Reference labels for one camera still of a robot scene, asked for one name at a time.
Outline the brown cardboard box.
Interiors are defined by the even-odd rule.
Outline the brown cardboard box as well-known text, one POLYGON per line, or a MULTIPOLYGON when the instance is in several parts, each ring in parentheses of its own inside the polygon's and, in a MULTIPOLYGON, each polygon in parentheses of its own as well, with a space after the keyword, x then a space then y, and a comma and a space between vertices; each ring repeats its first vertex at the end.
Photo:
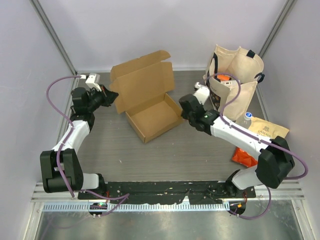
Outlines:
POLYGON ((171 55, 165 50, 115 65, 110 71, 109 88, 118 93, 115 107, 143 143, 177 127, 184 120, 182 109, 169 96, 175 89, 171 55))

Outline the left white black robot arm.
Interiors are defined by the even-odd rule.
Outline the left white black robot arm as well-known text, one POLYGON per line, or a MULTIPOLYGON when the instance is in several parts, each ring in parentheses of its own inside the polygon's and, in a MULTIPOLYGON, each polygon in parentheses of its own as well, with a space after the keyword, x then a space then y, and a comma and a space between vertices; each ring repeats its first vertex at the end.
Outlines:
POLYGON ((40 167, 43 189, 46 193, 76 192, 89 190, 93 198, 100 200, 107 192, 100 173, 84 173, 77 153, 91 132, 99 107, 109 107, 118 97, 104 85, 100 90, 77 87, 71 92, 72 114, 67 131, 51 150, 40 154, 40 167))

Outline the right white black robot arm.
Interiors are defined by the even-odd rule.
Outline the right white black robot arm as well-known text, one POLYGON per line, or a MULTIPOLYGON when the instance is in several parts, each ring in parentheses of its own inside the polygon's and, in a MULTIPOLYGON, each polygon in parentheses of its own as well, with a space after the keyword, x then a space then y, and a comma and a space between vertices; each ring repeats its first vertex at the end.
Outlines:
POLYGON ((225 181, 225 194, 236 198, 249 187, 264 185, 276 189, 294 168, 287 141, 254 134, 235 124, 216 110, 205 110, 193 94, 179 99, 181 116, 197 131, 223 139, 244 150, 257 160, 257 165, 232 173, 225 181))

